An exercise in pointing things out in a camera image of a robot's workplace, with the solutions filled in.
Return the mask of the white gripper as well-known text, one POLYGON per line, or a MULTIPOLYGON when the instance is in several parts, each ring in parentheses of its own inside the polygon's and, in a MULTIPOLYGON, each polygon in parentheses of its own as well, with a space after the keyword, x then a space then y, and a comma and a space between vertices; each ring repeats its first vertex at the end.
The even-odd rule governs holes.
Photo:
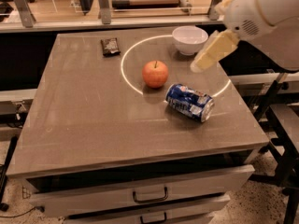
POLYGON ((237 49, 239 38, 251 40, 271 33, 275 27, 262 14, 258 0, 225 0, 215 6, 228 28, 215 31, 197 53, 190 68, 194 73, 207 70, 237 49))

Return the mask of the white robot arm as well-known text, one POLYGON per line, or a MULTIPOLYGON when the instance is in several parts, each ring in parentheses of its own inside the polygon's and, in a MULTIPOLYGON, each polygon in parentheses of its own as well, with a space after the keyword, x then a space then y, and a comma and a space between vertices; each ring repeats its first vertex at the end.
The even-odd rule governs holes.
POLYGON ((240 41, 258 45, 278 64, 298 71, 299 0, 228 0, 215 6, 226 29, 214 32, 191 63, 202 72, 233 53, 240 41))

